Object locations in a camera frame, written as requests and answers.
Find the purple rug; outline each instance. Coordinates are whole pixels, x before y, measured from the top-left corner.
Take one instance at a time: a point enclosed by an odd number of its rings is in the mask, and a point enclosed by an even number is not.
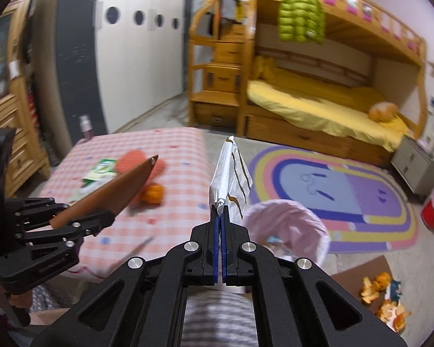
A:
[[[291,199],[311,209],[331,236],[331,253],[382,252],[412,246],[413,207],[383,170],[286,146],[256,155],[249,171],[252,204]]]

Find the pink checkered tablecloth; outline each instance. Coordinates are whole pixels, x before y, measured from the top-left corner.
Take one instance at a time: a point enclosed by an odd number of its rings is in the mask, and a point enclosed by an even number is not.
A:
[[[209,221],[209,169],[203,135],[195,128],[171,128],[110,134],[80,141],[58,166],[41,197],[68,203],[81,179],[103,158],[118,159],[139,149],[165,161],[166,169],[155,182],[164,186],[163,204],[133,213],[124,209],[109,228],[87,236],[80,263],[65,276],[98,282],[129,257],[154,259],[190,239],[194,226]]]

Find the wardrobe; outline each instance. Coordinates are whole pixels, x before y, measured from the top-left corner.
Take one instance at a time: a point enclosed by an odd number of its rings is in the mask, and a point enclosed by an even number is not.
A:
[[[0,17],[0,128],[15,128],[12,155],[5,176],[5,195],[35,172],[48,179],[50,165],[30,116],[23,61],[23,28],[31,0],[11,0]]]
[[[183,91],[184,0],[96,0],[98,87],[108,133]]]

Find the wooden staircase drawer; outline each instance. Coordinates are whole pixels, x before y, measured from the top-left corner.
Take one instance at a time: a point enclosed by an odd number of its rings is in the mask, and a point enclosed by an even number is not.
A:
[[[244,25],[231,25],[229,27],[223,27],[220,40],[231,41],[233,43],[244,42]]]
[[[8,176],[13,183],[34,164],[34,158],[27,137],[20,138],[13,144],[12,157],[8,164]]]
[[[288,144],[306,150],[328,152],[344,158],[349,149],[347,140],[324,132],[298,128],[285,120],[248,116],[246,137],[266,142]]]
[[[204,89],[239,93],[241,69],[225,67],[206,67]]]
[[[225,105],[196,103],[196,121],[202,125],[215,125],[234,128],[236,126],[236,113],[234,107]]]
[[[239,43],[218,43],[214,53],[215,62],[242,63],[243,45]]]
[[[19,109],[19,102],[15,96],[0,108],[0,128],[16,128],[15,142],[27,133]]]

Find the cardboard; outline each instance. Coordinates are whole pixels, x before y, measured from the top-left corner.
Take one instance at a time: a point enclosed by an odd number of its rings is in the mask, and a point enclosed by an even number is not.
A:
[[[348,293],[350,293],[353,297],[355,297],[358,301],[362,303],[360,291],[362,287],[363,277],[369,277],[370,280],[373,280],[378,274],[382,272],[387,272],[391,275],[391,277],[393,277],[391,273],[391,268],[389,267],[389,263],[384,256],[380,256],[344,272],[331,275],[331,277],[336,282],[338,282],[338,284],[340,284]],[[370,309],[373,314],[375,314],[380,308],[381,303],[384,301],[384,293],[385,291],[382,291],[380,293],[380,297],[373,301],[370,305],[363,303],[362,304],[368,309]]]

